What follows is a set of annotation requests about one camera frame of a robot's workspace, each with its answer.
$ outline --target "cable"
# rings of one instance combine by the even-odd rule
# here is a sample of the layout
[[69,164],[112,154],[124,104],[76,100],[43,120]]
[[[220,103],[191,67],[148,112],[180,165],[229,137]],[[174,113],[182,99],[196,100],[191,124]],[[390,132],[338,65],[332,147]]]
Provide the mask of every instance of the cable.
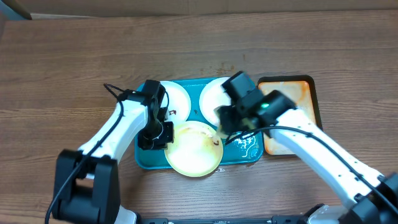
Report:
[[167,91],[165,91],[165,93],[167,95],[167,106],[166,106],[166,108],[169,109],[169,104],[170,104],[169,93],[167,93]]
[[110,84],[104,84],[104,87],[118,100],[118,103],[120,104],[120,113],[119,116],[117,118],[117,120],[115,121],[115,123],[112,125],[112,127],[105,133],[105,135],[97,142],[97,144],[95,144],[95,146],[83,157],[83,159],[79,162],[79,164],[72,170],[72,172],[70,173],[70,175],[68,176],[68,178],[66,179],[66,181],[63,183],[63,185],[61,186],[60,190],[57,192],[57,194],[54,196],[54,198],[52,199],[49,209],[47,210],[46,214],[45,214],[45,218],[44,218],[44,223],[45,224],[49,224],[49,220],[50,220],[50,216],[51,216],[51,212],[54,209],[55,206],[55,202],[58,201],[58,198],[60,197],[61,193],[63,192],[63,190],[65,189],[65,187],[73,180],[76,178],[77,174],[79,173],[79,171],[81,170],[81,168],[86,164],[87,160],[90,158],[90,156],[97,150],[97,148],[99,148],[102,143],[104,143],[105,139],[112,133],[112,131],[116,128],[116,126],[119,124],[120,120],[123,117],[123,104],[121,101],[119,101],[119,98],[117,96],[117,94],[115,94],[114,91],[112,91],[110,89],[114,88],[115,90],[119,90],[119,91],[124,91],[116,86],[110,85]]
[[250,133],[256,133],[258,131],[263,131],[263,130],[271,130],[271,129],[283,129],[283,130],[289,130],[289,131],[295,131],[297,133],[301,133],[306,135],[307,138],[312,138],[316,141],[318,141],[321,145],[323,145],[325,148],[327,148],[333,155],[337,157],[337,159],[340,160],[359,180],[361,180],[366,186],[368,186],[394,213],[395,215],[398,216],[398,209],[395,207],[378,189],[373,187],[365,178],[363,178],[363,175],[358,173],[351,165],[348,164],[347,161],[345,161],[334,149],[332,149],[326,142],[324,142],[322,139],[314,136],[310,132],[303,131],[298,128],[291,128],[291,127],[286,127],[286,126],[269,126],[269,127],[263,127],[263,128],[256,128],[252,129],[249,131],[245,131],[231,139],[225,142],[225,145],[228,145],[229,143],[235,141],[238,138],[241,138],[247,134]]

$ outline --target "green light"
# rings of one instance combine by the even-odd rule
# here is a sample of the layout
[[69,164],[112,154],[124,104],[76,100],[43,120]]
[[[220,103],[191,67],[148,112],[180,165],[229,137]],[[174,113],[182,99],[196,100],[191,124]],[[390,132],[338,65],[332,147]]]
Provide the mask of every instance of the green light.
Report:
[[269,106],[268,103],[263,103],[263,104],[261,105],[261,108],[266,109],[268,106]]

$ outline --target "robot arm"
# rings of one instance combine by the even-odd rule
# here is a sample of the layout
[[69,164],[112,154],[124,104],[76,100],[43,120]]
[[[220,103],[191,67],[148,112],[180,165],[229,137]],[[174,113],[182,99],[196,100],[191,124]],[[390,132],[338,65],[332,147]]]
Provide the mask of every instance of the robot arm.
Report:
[[[135,223],[136,214],[120,206],[118,163],[135,136],[143,150],[165,149],[173,141],[173,123],[164,121],[167,107],[160,107],[165,94],[160,82],[153,80],[147,80],[142,91],[124,91],[118,96],[114,113],[97,134],[78,151],[60,153],[54,206],[49,208],[54,218],[73,223]],[[67,182],[76,170],[76,177]],[[94,180],[92,188],[76,183],[76,179],[84,178]]]
[[[380,172],[363,164],[349,154],[312,123],[302,110],[290,109],[280,115],[277,121],[276,126],[299,128],[322,139],[356,171],[362,174],[372,186],[377,187],[380,185],[378,180],[378,177],[382,175]],[[368,195],[371,192],[368,186],[360,181],[335,155],[318,141],[308,138],[304,134],[283,129],[272,129],[270,132],[274,139],[299,156],[330,186],[345,208],[349,209],[357,203],[357,194]]]
[[331,187],[345,209],[328,218],[323,215],[328,212],[321,211],[308,223],[398,223],[396,174],[385,178],[354,158],[282,93],[273,91],[264,96],[248,83],[249,77],[239,72],[222,85],[232,105],[217,111],[221,132],[243,131],[240,136],[244,136],[253,132],[250,130],[269,127],[266,134],[293,151]]

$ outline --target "yellow bowl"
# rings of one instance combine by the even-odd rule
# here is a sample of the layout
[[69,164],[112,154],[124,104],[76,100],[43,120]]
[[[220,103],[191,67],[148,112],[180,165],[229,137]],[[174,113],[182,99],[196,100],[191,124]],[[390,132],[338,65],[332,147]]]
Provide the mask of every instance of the yellow bowl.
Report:
[[168,143],[164,153],[167,162],[180,174],[202,177],[220,164],[223,143],[209,125],[186,121],[174,127],[174,143]]

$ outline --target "wood grain surface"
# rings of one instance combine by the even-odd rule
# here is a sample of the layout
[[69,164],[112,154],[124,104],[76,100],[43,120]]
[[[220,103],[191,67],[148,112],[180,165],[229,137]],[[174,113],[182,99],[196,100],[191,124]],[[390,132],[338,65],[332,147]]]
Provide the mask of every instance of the wood grain surface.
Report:
[[74,16],[172,16],[398,9],[396,0],[18,0],[30,12]]
[[[0,222],[42,223],[58,153],[115,107],[102,83],[311,75],[324,130],[384,174],[398,170],[398,11],[7,22],[0,45]],[[143,217],[255,218],[338,205],[297,157],[264,155],[192,179],[119,166],[122,205]]]

